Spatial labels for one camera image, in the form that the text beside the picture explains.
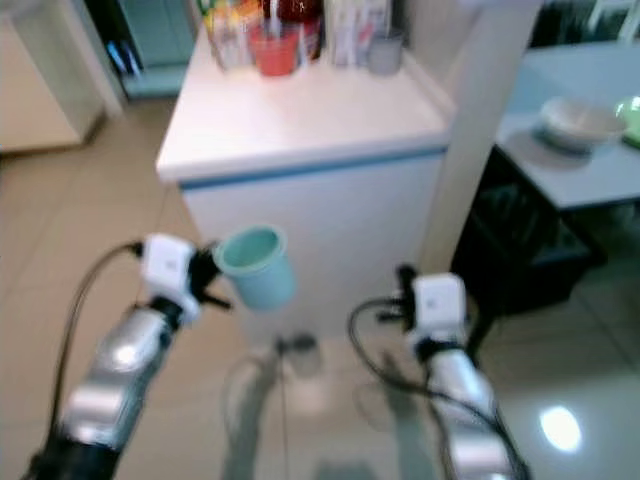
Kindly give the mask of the pale green cup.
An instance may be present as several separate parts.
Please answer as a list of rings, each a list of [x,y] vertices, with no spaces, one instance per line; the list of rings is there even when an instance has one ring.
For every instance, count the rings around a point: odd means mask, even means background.
[[[297,291],[287,247],[282,229],[253,225],[221,239],[212,250],[212,260],[244,307],[270,312],[287,306]]]

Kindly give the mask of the black storage box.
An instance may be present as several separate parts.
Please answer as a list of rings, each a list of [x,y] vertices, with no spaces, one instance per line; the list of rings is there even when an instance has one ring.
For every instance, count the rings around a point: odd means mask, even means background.
[[[506,151],[490,150],[451,264],[483,314],[558,305],[607,259],[585,225],[550,204]]]

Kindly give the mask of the white kitchen counter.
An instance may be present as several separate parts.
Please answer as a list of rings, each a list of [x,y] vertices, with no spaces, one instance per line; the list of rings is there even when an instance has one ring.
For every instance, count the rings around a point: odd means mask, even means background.
[[[451,116],[410,61],[393,76],[334,67],[292,76],[224,70],[198,42],[164,136],[157,177],[182,192],[206,241],[283,229],[297,292],[269,314],[238,308],[248,342],[338,337],[349,311],[420,260]]]

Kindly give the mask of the grey plastic cup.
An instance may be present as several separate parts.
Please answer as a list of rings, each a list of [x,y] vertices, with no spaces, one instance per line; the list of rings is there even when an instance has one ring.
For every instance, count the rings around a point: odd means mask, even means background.
[[[399,29],[375,33],[366,52],[366,70],[371,76],[394,76],[402,67],[404,35]]]

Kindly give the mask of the white ceramic bowl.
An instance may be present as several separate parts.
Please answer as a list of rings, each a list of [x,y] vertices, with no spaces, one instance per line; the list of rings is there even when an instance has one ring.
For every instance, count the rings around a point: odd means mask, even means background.
[[[535,136],[567,154],[590,154],[620,140],[628,124],[613,110],[571,97],[554,97],[540,106]]]

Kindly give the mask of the red instant noodle cup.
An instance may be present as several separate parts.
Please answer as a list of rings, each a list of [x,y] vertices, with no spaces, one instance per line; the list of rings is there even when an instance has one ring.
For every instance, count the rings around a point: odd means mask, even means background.
[[[250,29],[253,65],[262,77],[292,76],[300,68],[301,28],[260,24]]]

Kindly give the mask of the yellow snack pack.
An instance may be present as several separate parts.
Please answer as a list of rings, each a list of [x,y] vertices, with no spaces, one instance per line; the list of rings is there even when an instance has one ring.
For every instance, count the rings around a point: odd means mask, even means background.
[[[206,0],[204,19],[212,55],[223,70],[250,67],[248,46],[250,15],[244,14],[241,0]]]

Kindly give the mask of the teal glass door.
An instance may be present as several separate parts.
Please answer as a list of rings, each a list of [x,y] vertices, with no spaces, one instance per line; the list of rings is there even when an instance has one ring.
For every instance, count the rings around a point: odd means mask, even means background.
[[[195,47],[191,0],[79,0],[129,100],[177,96]]]

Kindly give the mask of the beige floor cabinet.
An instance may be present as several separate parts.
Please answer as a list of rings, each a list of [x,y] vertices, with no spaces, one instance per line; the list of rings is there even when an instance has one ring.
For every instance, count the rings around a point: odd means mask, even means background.
[[[1,15],[1,154],[81,146],[104,113],[59,12]]]

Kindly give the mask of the printed cracker pack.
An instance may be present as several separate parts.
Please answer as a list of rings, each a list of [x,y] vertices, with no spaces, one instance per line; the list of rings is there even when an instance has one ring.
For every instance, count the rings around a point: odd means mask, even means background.
[[[392,0],[324,0],[324,14],[333,67],[365,67],[372,40],[390,28]]]

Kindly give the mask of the light green plate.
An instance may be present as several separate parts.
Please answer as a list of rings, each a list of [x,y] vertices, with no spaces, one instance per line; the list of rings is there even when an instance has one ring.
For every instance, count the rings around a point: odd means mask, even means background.
[[[614,106],[614,115],[625,123],[620,142],[640,151],[640,95],[618,102]]]

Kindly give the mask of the dark red snack bag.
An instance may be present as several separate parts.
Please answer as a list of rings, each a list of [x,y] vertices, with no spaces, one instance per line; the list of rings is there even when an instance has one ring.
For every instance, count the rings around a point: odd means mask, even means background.
[[[315,63],[323,50],[324,0],[262,0],[269,20],[283,26],[300,27],[300,44],[305,46],[308,61]]]

